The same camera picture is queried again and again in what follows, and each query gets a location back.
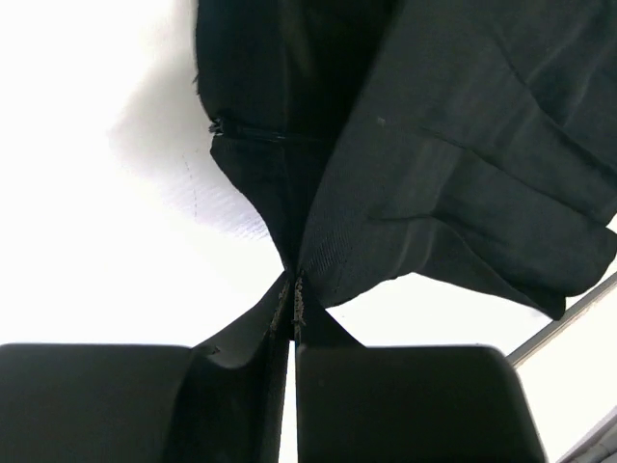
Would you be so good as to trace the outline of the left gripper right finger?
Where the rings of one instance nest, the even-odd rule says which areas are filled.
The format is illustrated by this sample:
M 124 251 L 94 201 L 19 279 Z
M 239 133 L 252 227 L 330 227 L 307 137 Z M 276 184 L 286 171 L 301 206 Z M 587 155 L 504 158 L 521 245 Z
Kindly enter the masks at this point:
M 302 462 L 542 462 L 520 379 L 489 346 L 367 347 L 294 287 Z

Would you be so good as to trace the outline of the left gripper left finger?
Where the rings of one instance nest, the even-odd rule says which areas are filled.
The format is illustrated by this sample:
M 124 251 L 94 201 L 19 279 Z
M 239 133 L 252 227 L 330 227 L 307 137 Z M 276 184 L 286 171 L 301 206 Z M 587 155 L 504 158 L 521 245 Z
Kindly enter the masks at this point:
M 1 348 L 5 462 L 275 462 L 289 282 L 194 346 Z

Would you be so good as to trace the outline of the black pleated skirt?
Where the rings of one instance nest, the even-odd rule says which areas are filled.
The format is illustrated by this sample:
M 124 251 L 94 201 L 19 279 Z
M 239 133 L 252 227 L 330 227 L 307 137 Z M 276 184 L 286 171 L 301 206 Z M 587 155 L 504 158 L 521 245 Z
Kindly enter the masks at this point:
M 417 273 L 557 319 L 616 257 L 612 1 L 200 1 L 211 154 L 325 307 Z

